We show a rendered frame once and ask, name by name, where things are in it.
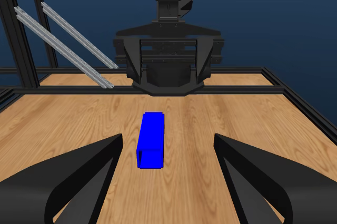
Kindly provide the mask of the blue hollow socket block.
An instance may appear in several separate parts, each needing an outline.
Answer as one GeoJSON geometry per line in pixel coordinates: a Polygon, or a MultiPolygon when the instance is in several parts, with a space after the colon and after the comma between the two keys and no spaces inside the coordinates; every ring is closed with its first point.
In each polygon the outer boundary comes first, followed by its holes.
{"type": "Polygon", "coordinates": [[[145,112],[137,143],[137,167],[161,169],[164,167],[165,117],[162,112],[145,112]]]}

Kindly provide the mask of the silver aluminium rail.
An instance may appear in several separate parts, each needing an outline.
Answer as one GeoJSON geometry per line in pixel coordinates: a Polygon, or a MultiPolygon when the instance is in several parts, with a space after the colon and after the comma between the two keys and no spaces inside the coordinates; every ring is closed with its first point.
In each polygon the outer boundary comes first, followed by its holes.
{"type": "Polygon", "coordinates": [[[74,39],[76,39],[81,45],[83,45],[88,51],[90,51],[96,58],[98,58],[104,65],[110,69],[118,69],[116,63],[102,53],[96,46],[94,46],[87,38],[85,38],[79,31],[77,31],[72,25],[70,25],[64,18],[62,18],[56,11],[54,11],[45,2],[41,2],[43,12],[56,22],[63,30],[69,33],[74,39]]]}
{"type": "Polygon", "coordinates": [[[38,35],[43,41],[52,46],[56,51],[68,59],[73,65],[85,73],[90,79],[95,81],[102,88],[113,88],[113,84],[98,73],[88,63],[83,61],[72,50],[64,45],[59,39],[52,35],[46,28],[39,24],[35,19],[29,16],[20,7],[14,7],[17,19],[38,35]]]}

